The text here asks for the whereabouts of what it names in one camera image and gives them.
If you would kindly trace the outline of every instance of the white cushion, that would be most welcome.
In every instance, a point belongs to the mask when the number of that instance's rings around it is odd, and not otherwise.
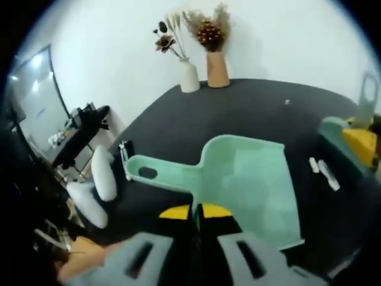
[[[91,222],[99,228],[105,228],[108,223],[108,216],[104,209],[94,199],[91,189],[94,188],[93,183],[76,183],[70,182],[66,186],[66,190],[73,199],[79,211]]]
[[[110,166],[113,160],[113,155],[101,145],[95,149],[91,159],[95,188],[103,201],[112,201],[117,196],[117,183]]]

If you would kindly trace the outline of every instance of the dustpan handle hole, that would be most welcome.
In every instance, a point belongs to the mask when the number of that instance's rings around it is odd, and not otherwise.
[[[157,171],[149,167],[141,167],[139,169],[139,176],[147,179],[155,179],[157,177]]]

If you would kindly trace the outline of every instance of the ceramic vase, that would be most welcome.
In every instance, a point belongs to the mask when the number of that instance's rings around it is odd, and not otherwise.
[[[227,74],[225,57],[222,52],[209,52],[207,54],[208,86],[211,88],[223,88],[230,85]]]
[[[180,59],[180,88],[185,93],[200,89],[197,69],[189,62],[189,58]]]

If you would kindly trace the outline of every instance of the black table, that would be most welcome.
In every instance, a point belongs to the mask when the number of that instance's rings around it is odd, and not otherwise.
[[[72,128],[68,137],[55,149],[49,156],[49,162],[52,167],[74,163],[75,158],[94,138],[101,128],[102,121],[110,110],[109,106],[102,106],[95,110],[89,120],[78,129]]]
[[[110,214],[108,228],[86,224],[100,242],[109,244],[136,231],[154,229],[162,211],[191,201],[187,194],[127,182],[117,151],[121,140],[132,140],[137,154],[183,164],[197,164],[204,145],[221,134],[280,142],[285,144],[306,240],[285,253],[292,264],[325,275],[361,245],[381,205],[381,191],[374,180],[353,184],[337,176],[341,189],[333,192],[308,163],[314,156],[330,164],[329,155],[318,144],[322,118],[350,117],[355,108],[351,100],[330,91],[269,80],[238,79],[224,89],[210,89],[203,83],[191,94],[175,86],[149,106],[111,148],[118,197],[101,203]]]

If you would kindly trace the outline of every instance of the mint green dustpan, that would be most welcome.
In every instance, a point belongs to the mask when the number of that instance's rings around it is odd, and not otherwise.
[[[195,166],[136,155],[127,172],[136,181],[193,195],[193,205],[211,203],[233,213],[250,231],[279,249],[302,243],[295,193],[284,145],[241,136],[210,140]],[[141,168],[157,171],[153,179]]]

